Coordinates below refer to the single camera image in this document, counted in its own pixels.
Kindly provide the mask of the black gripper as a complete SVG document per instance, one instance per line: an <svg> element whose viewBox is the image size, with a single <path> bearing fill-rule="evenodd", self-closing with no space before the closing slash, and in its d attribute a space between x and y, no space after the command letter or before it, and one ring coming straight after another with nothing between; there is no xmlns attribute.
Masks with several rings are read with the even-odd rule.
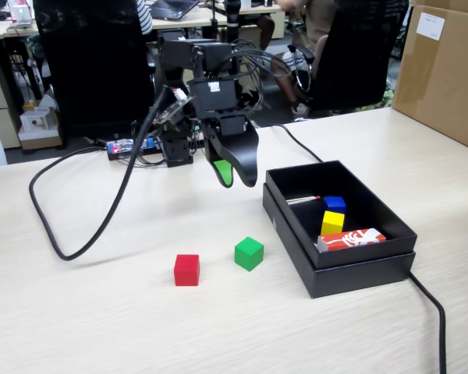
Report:
<svg viewBox="0 0 468 374"><path fill-rule="evenodd" d="M231 188L236 171L243 184L257 184L259 137L242 106L233 79L192 79L195 118L204 135L204 152L221 185Z"/></svg>

